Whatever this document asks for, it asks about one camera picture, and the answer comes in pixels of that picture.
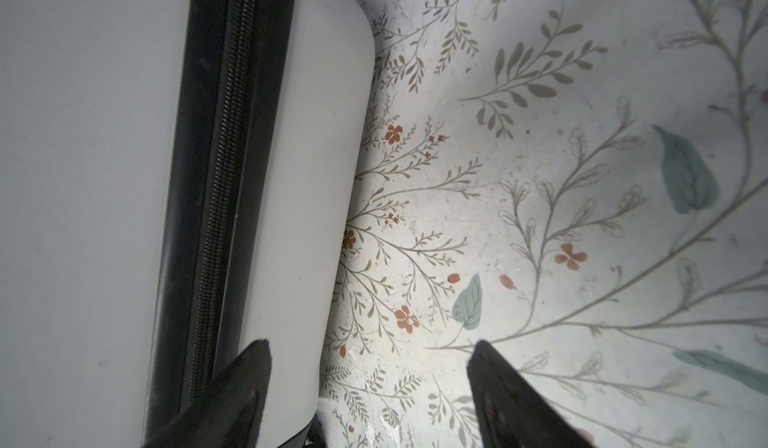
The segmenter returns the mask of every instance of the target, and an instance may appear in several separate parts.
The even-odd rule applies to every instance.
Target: plant stem
[[[674,347],[674,346],[672,346],[670,344],[666,344],[666,343],[664,343],[662,341],[656,341],[656,340],[651,340],[649,338],[643,338],[643,337],[638,336],[636,334],[627,333],[625,330],[619,329],[618,332],[621,333],[622,335],[628,336],[629,338],[635,338],[636,340],[645,341],[646,343],[656,344],[656,345],[659,345],[660,347],[669,348],[670,350],[683,351],[683,350],[681,350],[678,347]]]
[[[509,341],[514,340],[516,338],[521,338],[524,336],[528,336],[533,333],[538,333],[539,331],[548,330],[550,328],[557,327],[559,325],[564,324],[566,321],[570,320],[573,317],[576,317],[580,315],[581,313],[585,312],[586,310],[589,310],[590,308],[610,299],[619,294],[620,292],[627,290],[628,288],[631,288],[634,286],[637,282],[645,279],[649,274],[653,273],[654,271],[658,270],[658,268],[661,268],[666,263],[668,263],[670,260],[675,258],[678,254],[682,253],[683,251],[687,250],[691,246],[693,246],[696,242],[698,242],[703,236],[705,236],[707,233],[711,232],[716,226],[718,226],[723,220],[728,218],[732,213],[734,213],[736,210],[741,208],[746,202],[752,199],[752,197],[760,192],[766,185],[768,184],[768,178],[764,178],[762,182],[758,183],[754,188],[749,190],[747,193],[744,194],[744,196],[738,200],[736,200],[735,203],[731,204],[726,208],[722,213],[720,213],[712,222],[710,222],[707,226],[702,228],[698,233],[696,233],[690,240],[683,243],[679,248],[676,248],[674,251],[669,252],[665,257],[657,261],[656,263],[652,264],[645,270],[641,271],[637,275],[635,275],[632,279],[626,281],[622,285],[614,288],[613,290],[607,292],[600,298],[591,301],[590,303],[587,303],[586,305],[582,306],[579,309],[571,311],[571,313],[560,317],[554,321],[551,321],[547,324],[543,324],[540,327],[533,328],[531,330],[518,330],[517,332],[506,336],[502,338],[496,338],[494,340],[490,340],[489,342],[494,343],[501,343],[503,341]],[[463,350],[467,348],[472,348],[473,345],[464,345],[459,347],[449,347],[447,349],[453,349],[453,350]]]
[[[342,263],[341,261],[339,261],[339,264],[342,266],[342,268],[344,268],[344,270],[345,270],[347,273],[350,273],[350,274],[351,274],[351,275],[354,277],[354,279],[355,279],[355,280],[357,280],[357,281],[358,281],[358,283],[360,283],[360,285],[362,285],[362,287],[363,287],[363,288],[364,288],[364,289],[365,289],[365,290],[368,292],[368,295],[371,297],[371,303],[373,304],[373,307],[376,309],[376,314],[378,314],[378,315],[379,315],[379,328],[381,328],[381,329],[384,331],[384,334],[386,334],[387,338],[389,338],[389,343],[391,343],[391,344],[392,344],[392,347],[395,349],[395,351],[396,351],[398,354],[400,354],[400,349],[399,349],[399,348],[397,347],[397,345],[395,344],[395,339],[394,339],[392,336],[390,336],[390,335],[389,335],[389,331],[387,331],[387,329],[386,329],[386,326],[384,326],[384,322],[382,321],[382,312],[381,312],[381,310],[379,309],[379,305],[377,305],[377,304],[376,304],[376,302],[378,301],[378,302],[379,302],[379,303],[380,303],[380,304],[381,304],[381,305],[382,305],[384,308],[388,309],[388,310],[389,310],[389,311],[390,311],[392,314],[394,314],[394,313],[395,313],[395,311],[394,311],[393,309],[391,309],[389,306],[387,306],[387,304],[386,304],[386,303],[384,303],[384,301],[382,301],[382,300],[381,300],[381,299],[380,299],[378,296],[376,296],[376,295],[375,295],[375,294],[374,294],[374,293],[371,291],[371,289],[370,289],[370,288],[368,288],[368,285],[366,285],[366,284],[365,284],[365,283],[364,283],[364,282],[363,282],[363,281],[360,279],[360,277],[358,276],[358,274],[361,274],[359,271],[354,271],[354,270],[351,270],[349,267],[347,267],[347,266],[346,266],[344,263]],[[368,275],[365,275],[365,274],[363,274],[362,276],[364,276],[364,277],[368,278],[368,281],[369,281],[371,284],[373,284],[373,280],[372,280],[372,279],[371,279],[371,278],[370,278]],[[355,309],[354,309],[354,307],[352,307],[352,316],[354,316],[354,313],[355,313]]]
[[[571,182],[574,176],[581,171],[581,169],[587,165],[592,158],[594,158],[595,155],[600,153],[602,150],[605,149],[606,146],[608,146],[614,138],[618,136],[619,133],[621,133],[623,130],[626,129],[628,124],[624,124],[623,122],[621,125],[616,129],[613,135],[609,136],[607,140],[603,142],[602,145],[598,146],[592,153],[590,153],[586,158],[583,160],[579,160],[578,164],[576,165],[576,168],[571,172],[571,174],[565,179],[563,184],[560,186],[560,189],[558,190],[558,193],[554,196],[554,200],[552,200],[552,205],[549,207],[549,216],[547,217],[547,223],[544,226],[544,234],[542,236],[542,246],[539,249],[538,252],[538,260],[536,261],[535,269],[536,269],[536,279],[534,281],[534,290],[533,290],[533,299],[531,301],[531,310],[528,313],[528,318],[525,320],[525,323],[523,323],[523,326],[521,326],[516,334],[519,334],[525,330],[525,328],[528,328],[528,326],[531,324],[531,321],[533,319],[534,310],[536,309],[536,299],[538,298],[538,291],[539,286],[542,282],[542,262],[544,260],[544,250],[547,247],[547,243],[550,241],[548,234],[549,229],[552,226],[552,217],[554,216],[554,209],[558,204],[558,201],[560,201],[560,197],[566,192],[566,187]]]
[[[478,163],[478,161],[475,159],[474,165],[472,162],[469,162],[469,165],[467,166],[467,169],[462,171],[457,171],[456,175],[453,177],[448,176],[446,180],[443,183],[434,184],[433,186],[426,186],[423,188],[408,188],[403,190],[398,190],[396,192],[391,193],[384,193],[380,194],[376,198],[373,198],[370,203],[376,203],[381,199],[388,198],[390,196],[394,196],[396,194],[403,194],[403,193],[410,193],[410,192],[427,192],[427,191],[444,191],[444,192],[455,192],[455,193],[461,193],[465,198],[474,197],[476,198],[477,195],[473,193],[466,193],[466,187],[463,186],[454,186],[456,183],[464,183],[464,181],[461,181],[460,178],[463,176],[466,176],[467,174],[475,174],[472,170],[475,168],[479,168],[482,165]]]
[[[667,324],[649,324],[638,325],[634,327],[628,327],[617,324],[591,324],[582,323],[579,321],[564,321],[559,326],[562,327],[590,327],[598,328],[600,330],[662,330],[666,328],[690,328],[690,327],[706,327],[714,325],[733,325],[733,326],[747,326],[747,327],[765,327],[768,326],[768,318],[733,318],[728,320],[696,320],[696,321],[684,321],[680,323],[667,323]]]
[[[440,389],[440,385],[437,383],[437,380],[435,379],[435,375],[432,376],[432,381],[434,381],[435,382],[435,386],[437,386],[437,392],[438,392],[440,403],[441,404],[445,403],[446,405],[448,405],[448,408],[451,409],[451,415],[455,416],[456,418],[458,418],[459,425],[464,428],[464,431],[470,437],[470,440],[472,441],[472,445],[476,446],[476,442],[478,441],[478,438],[479,438],[478,433],[476,431],[477,424],[470,423],[464,417],[462,412],[456,410],[456,408],[454,407],[453,403],[451,403],[451,401],[448,399],[446,394],[444,394],[442,392],[442,390]]]
[[[388,395],[388,394],[383,394],[383,393],[377,393],[375,391],[370,391],[370,389],[359,388],[357,386],[348,385],[346,383],[342,383],[341,381],[334,380],[333,378],[331,378],[327,374],[320,374],[320,376],[325,378],[325,379],[327,379],[331,383],[335,383],[335,384],[337,384],[339,386],[344,386],[348,390],[361,391],[363,393],[368,393],[370,395],[376,395],[376,396],[378,396],[380,398],[398,398],[398,399],[400,399],[400,398],[413,398],[413,396],[407,396],[407,395],[398,395],[398,394]]]
[[[560,65],[558,67],[552,68],[548,72],[542,72],[542,73],[537,74],[536,76],[532,76],[531,78],[526,78],[523,81],[520,81],[520,82],[517,82],[517,83],[512,83],[514,81],[517,81],[518,78],[515,77],[511,81],[506,82],[505,84],[500,85],[500,86],[492,89],[491,91],[489,91],[487,93],[483,93],[482,95],[477,95],[477,96],[470,96],[469,98],[460,98],[459,101],[460,102],[469,102],[469,101],[472,101],[472,100],[475,100],[475,99],[483,98],[485,96],[495,95],[495,94],[500,93],[500,92],[505,92],[505,91],[513,89],[513,88],[518,88],[520,86],[527,85],[530,82],[534,82],[536,80],[544,78],[545,76],[549,76],[549,75],[551,75],[554,72],[558,72],[558,71],[562,70],[563,68],[576,63],[577,61],[581,61],[581,59],[585,58],[587,55],[590,55],[597,48],[598,47],[596,46],[596,47],[590,49],[589,51],[587,51],[586,53],[584,53],[583,55],[579,55],[579,56],[571,59],[571,61],[569,61],[567,63],[564,63],[564,64],[562,64],[562,65]]]
[[[456,333],[456,336],[453,338],[453,340],[450,340],[449,342],[447,342],[445,346],[449,347],[449,346],[451,346],[452,344],[454,344],[454,342],[455,342],[455,341],[458,339],[459,335],[461,335],[461,334],[462,334],[462,331],[464,331],[464,325],[462,325],[462,326],[461,326],[461,327],[458,329],[458,333]]]
[[[677,244],[681,242],[683,238],[685,238],[685,235],[688,234],[690,229],[694,227],[694,223],[696,223],[697,214],[698,212],[693,212],[688,217],[688,222],[685,224],[685,228],[683,228],[683,231],[680,232],[680,234],[678,234],[677,237],[675,238],[674,242],[672,242],[672,246],[670,246],[670,252],[674,251],[674,248],[677,246]]]
[[[435,146],[437,146],[437,144],[440,143],[440,141],[437,140],[437,141],[430,142],[429,141],[429,137],[430,136],[434,137],[434,135],[437,132],[440,131],[440,128],[442,128],[442,126],[444,124],[445,123],[440,123],[434,129],[434,131],[433,131],[432,130],[432,119],[431,118],[428,119],[427,120],[427,129],[425,130],[424,139],[422,139],[414,148],[411,148],[410,150],[408,150],[407,152],[405,152],[402,155],[398,156],[397,158],[391,158],[391,156],[395,154],[395,150],[392,150],[390,153],[385,153],[384,158],[381,160],[379,165],[376,165],[373,168],[367,169],[364,172],[360,172],[360,173],[356,174],[355,178],[360,180],[360,179],[362,179],[362,176],[365,175],[365,174],[378,174],[378,175],[381,175],[381,176],[385,176],[385,173],[384,173],[383,170],[381,170],[381,171],[377,171],[377,170],[380,170],[381,168],[383,168],[383,167],[385,167],[387,165],[391,165],[393,163],[397,163],[400,160],[402,160],[403,158],[405,158],[406,156],[412,156],[414,158],[417,158],[417,156],[416,156],[417,153],[433,149]],[[414,127],[412,128],[412,132],[414,132],[415,130],[416,130],[416,126],[414,125]],[[404,139],[402,141],[400,146],[403,146],[403,145],[406,144],[406,142],[410,138],[411,134],[412,133],[409,133],[408,136],[406,136],[406,139]],[[437,155],[434,155],[434,156],[430,157],[429,161],[436,160],[436,159],[437,159]],[[403,170],[401,170],[399,172],[387,172],[386,174],[399,174],[399,173],[403,173],[403,172],[405,172],[407,170],[408,170],[408,168],[405,168],[405,169],[403,169]]]
[[[702,303],[703,301],[709,300],[710,298],[713,298],[715,296],[721,296],[723,294],[730,293],[735,287],[738,287],[744,283],[748,283],[749,281],[756,280],[758,278],[761,278],[766,275],[766,266],[763,266],[760,268],[760,270],[756,271],[755,273],[748,274],[747,276],[740,278],[735,281],[731,281],[728,284],[725,284],[724,286],[712,290],[711,292],[704,294],[694,300],[690,300],[685,304],[681,304],[679,307],[675,308],[674,310],[670,311],[666,315],[664,315],[661,318],[658,318],[654,321],[651,321],[649,323],[644,324],[638,324],[638,325],[630,325],[630,326],[616,326],[616,325],[592,325],[588,324],[589,326],[595,326],[597,328],[605,328],[605,329],[614,329],[614,330],[650,330],[653,328],[670,328],[672,326],[680,326],[680,324],[672,325],[672,324],[664,324],[665,321],[668,319],[677,316],[680,313],[683,313],[684,311],[688,311],[691,308],[695,307],[699,303]],[[719,321],[729,321],[729,323],[726,324],[744,324],[743,320],[708,320],[707,322],[702,322],[702,324],[720,324]]]
[[[354,230],[357,230],[358,232],[363,232],[365,234],[368,234],[370,237],[374,238],[380,244],[388,244],[389,246],[391,246],[392,248],[397,250],[400,254],[402,254],[403,256],[408,258],[408,260],[411,262],[411,266],[413,266],[413,272],[414,272],[413,284],[416,285],[416,271],[418,271],[420,273],[420,275],[422,276],[422,278],[424,279],[424,281],[426,281],[427,287],[429,288],[429,291],[432,293],[432,302],[433,302],[433,307],[434,307],[433,308],[433,316],[434,316],[434,312],[437,312],[437,313],[440,313],[440,317],[441,318],[443,318],[443,319],[446,318],[446,310],[442,307],[442,304],[440,303],[438,288],[443,290],[444,293],[445,292],[452,292],[452,288],[451,289],[446,289],[446,288],[438,285],[432,278],[429,277],[429,275],[427,275],[427,273],[422,269],[422,267],[418,265],[418,262],[416,262],[414,257],[410,255],[410,253],[414,253],[416,255],[421,254],[422,256],[427,256],[428,257],[426,252],[424,252],[422,250],[415,250],[415,249],[404,248],[404,247],[398,246],[397,244],[394,244],[393,242],[390,242],[389,240],[385,240],[384,238],[381,238],[380,236],[378,236],[377,234],[371,232],[368,229],[359,228],[359,227],[353,226],[353,225],[348,225],[348,226],[350,226],[350,228],[352,228]],[[448,248],[444,249],[444,251],[455,251],[455,250],[456,250],[455,247],[448,247]]]
[[[450,9],[454,8],[454,7],[455,7],[455,6],[458,4],[458,1],[459,1],[459,0],[454,0],[454,1],[453,1],[453,3],[451,3],[451,4],[447,5],[447,6],[445,6],[445,8],[446,8],[447,10],[450,10]],[[387,45],[387,46],[385,46],[385,47],[381,48],[381,49],[380,49],[378,52],[376,52],[376,54],[377,54],[377,55],[381,55],[381,54],[382,54],[382,53],[384,53],[386,50],[389,50],[390,48],[394,47],[395,45],[398,45],[399,43],[401,43],[401,42],[404,42],[405,40],[408,40],[408,38],[410,38],[411,36],[414,36],[414,35],[415,35],[415,34],[417,34],[417,33],[423,32],[424,30],[426,30],[427,28],[429,28],[429,27],[430,27],[430,26],[431,26],[431,25],[432,25],[434,22],[436,22],[436,21],[440,20],[440,18],[441,18],[440,16],[435,16],[435,19],[434,19],[434,20],[432,20],[432,21],[428,22],[427,24],[425,24],[425,25],[424,25],[424,26],[422,26],[421,28],[418,28],[417,30],[415,30],[415,31],[413,31],[413,32],[410,32],[410,33],[408,33],[407,35],[399,35],[399,36],[401,36],[401,37],[402,37],[402,38],[400,38],[400,40],[397,40],[396,42],[392,42],[392,43],[390,43],[389,45]]]
[[[711,401],[705,401],[705,400],[698,400],[697,398],[689,395],[683,395],[678,393],[671,393],[668,391],[661,391],[656,390],[652,386],[641,386],[641,385],[632,385],[632,384],[623,384],[623,383],[614,383],[611,381],[603,381],[603,380],[594,380],[591,378],[577,378],[576,376],[563,376],[563,375],[552,375],[552,374],[546,374],[546,373],[538,373],[535,371],[528,371],[525,373],[526,375],[530,376],[540,376],[542,378],[549,378],[550,380],[566,380],[566,381],[575,381],[575,382],[581,382],[581,383],[590,383],[590,384],[596,384],[601,386],[609,386],[611,388],[616,388],[617,390],[621,389],[627,389],[627,390],[638,390],[638,391],[646,391],[650,393],[656,393],[659,395],[667,395],[672,396],[673,398],[680,398],[682,400],[688,400],[688,401],[696,401],[701,404],[710,405],[710,406],[720,406],[716,403],[712,403]]]
[[[741,199],[744,190],[750,180],[750,174],[752,173],[753,165],[753,153],[752,153],[752,132],[750,128],[750,115],[746,110],[746,94],[747,88],[744,86],[746,77],[744,76],[744,51],[749,45],[751,36],[747,33],[747,27],[750,21],[750,15],[754,5],[754,0],[746,0],[746,8],[742,13],[741,27],[739,28],[739,39],[734,53],[728,45],[725,43],[723,37],[715,30],[714,21],[711,16],[704,10],[704,6],[701,4],[701,0],[690,0],[694,5],[696,15],[701,20],[704,28],[710,34],[714,44],[720,48],[728,62],[734,69],[736,76],[736,89],[738,91],[738,120],[741,128],[741,135],[744,140],[744,172],[741,176],[741,180],[738,184],[738,189],[734,195],[733,203],[736,203]]]

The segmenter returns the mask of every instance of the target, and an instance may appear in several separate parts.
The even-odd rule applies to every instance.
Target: floral pattern
[[[557,264],[562,264],[567,261],[565,266],[567,266],[569,270],[576,271],[578,270],[578,263],[587,261],[587,254],[574,253],[574,246],[571,243],[563,243],[560,245],[560,248],[565,252],[565,254],[556,254],[554,256],[554,262]]]
[[[762,446],[768,0],[358,1],[330,446],[479,448],[480,339],[593,446]]]
[[[408,334],[413,333],[413,328],[418,328],[418,319],[410,313],[405,305],[395,311],[395,318],[397,318],[397,327],[403,328]]]

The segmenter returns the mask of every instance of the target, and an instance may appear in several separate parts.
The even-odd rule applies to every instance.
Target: white suitcase
[[[302,446],[373,57],[354,0],[0,0],[4,446],[139,446],[263,338]]]

